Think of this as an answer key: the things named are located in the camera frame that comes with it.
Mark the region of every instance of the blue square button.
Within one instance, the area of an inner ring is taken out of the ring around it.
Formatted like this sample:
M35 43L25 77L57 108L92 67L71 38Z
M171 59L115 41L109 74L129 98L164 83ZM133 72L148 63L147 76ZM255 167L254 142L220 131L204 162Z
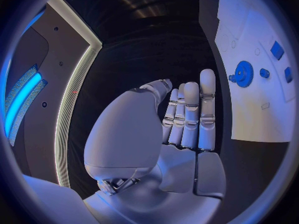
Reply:
M288 83L290 83L293 80L293 78L292 78L292 71L291 71L290 67L287 67L285 69L285 76L286 76L286 80L287 80Z
M275 41L271 48L271 52L276 57L276 59L280 60L285 51L280 46L280 44L277 41Z

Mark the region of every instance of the blue led light strip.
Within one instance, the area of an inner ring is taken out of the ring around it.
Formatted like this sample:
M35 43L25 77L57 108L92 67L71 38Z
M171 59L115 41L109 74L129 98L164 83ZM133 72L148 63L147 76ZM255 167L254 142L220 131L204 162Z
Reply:
M33 88L41 81L41 75L36 73L28 82L27 84L20 90L17 94L16 98L12 102L5 119L5 133L8 137L12 122L15 118L16 113L18 112L19 108L22 106L23 102L27 98L27 96L31 93Z

